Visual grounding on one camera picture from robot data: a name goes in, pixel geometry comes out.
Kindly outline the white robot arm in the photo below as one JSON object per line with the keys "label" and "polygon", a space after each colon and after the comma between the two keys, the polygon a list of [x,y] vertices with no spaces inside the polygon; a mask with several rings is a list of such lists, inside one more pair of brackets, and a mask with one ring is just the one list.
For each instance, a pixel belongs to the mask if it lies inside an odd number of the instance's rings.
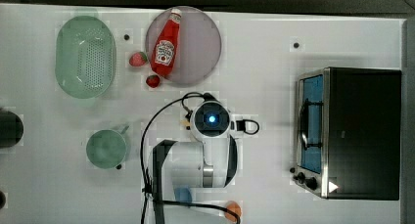
{"label": "white robot arm", "polygon": [[238,149],[231,135],[231,113],[217,100],[205,100],[190,115],[192,141],[163,140],[149,156],[152,203],[156,224],[167,224],[164,209],[169,205],[208,213],[220,210],[238,215],[219,205],[183,200],[190,188],[224,188],[238,169]]}

